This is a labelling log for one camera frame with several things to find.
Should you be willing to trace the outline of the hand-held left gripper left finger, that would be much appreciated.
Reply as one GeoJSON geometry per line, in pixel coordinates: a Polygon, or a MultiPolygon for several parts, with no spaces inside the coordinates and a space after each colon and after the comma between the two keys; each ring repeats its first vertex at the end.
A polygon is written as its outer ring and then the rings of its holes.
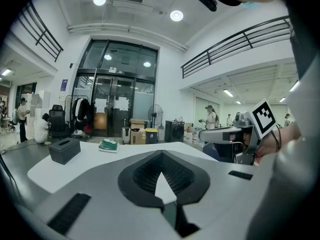
{"type": "Polygon", "coordinates": [[[150,154],[137,154],[87,170],[45,199],[35,209],[35,215],[47,224],[75,194],[87,194],[90,200],[65,235],[69,239],[179,239],[160,209],[136,206],[119,189],[121,171],[150,154]]]}

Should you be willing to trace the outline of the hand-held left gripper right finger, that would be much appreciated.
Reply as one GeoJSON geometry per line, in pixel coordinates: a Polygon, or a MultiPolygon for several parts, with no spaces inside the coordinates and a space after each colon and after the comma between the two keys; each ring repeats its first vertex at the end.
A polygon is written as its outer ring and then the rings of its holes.
{"type": "Polygon", "coordinates": [[[270,180],[270,158],[259,166],[216,161],[164,150],[174,178],[187,183],[178,193],[175,229],[183,240],[244,240],[270,180]]]}

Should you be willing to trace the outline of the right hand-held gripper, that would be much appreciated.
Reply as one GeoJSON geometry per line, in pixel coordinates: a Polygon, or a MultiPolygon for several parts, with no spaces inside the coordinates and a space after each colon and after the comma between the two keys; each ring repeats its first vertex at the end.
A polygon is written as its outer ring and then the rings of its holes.
{"type": "Polygon", "coordinates": [[[231,143],[243,146],[242,155],[235,157],[236,163],[252,165],[263,138],[272,134],[276,126],[271,106],[263,99],[248,111],[236,114],[232,128],[204,129],[199,132],[198,137],[203,142],[229,144],[231,133],[231,143]]]}

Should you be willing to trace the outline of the person's right hand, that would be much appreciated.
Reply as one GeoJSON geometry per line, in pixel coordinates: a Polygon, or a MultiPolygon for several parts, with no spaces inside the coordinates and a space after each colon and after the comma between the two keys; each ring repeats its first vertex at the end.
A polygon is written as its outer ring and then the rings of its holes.
{"type": "Polygon", "coordinates": [[[274,154],[278,151],[278,138],[274,133],[266,135],[260,143],[260,146],[256,152],[256,162],[259,164],[262,157],[274,154]]]}

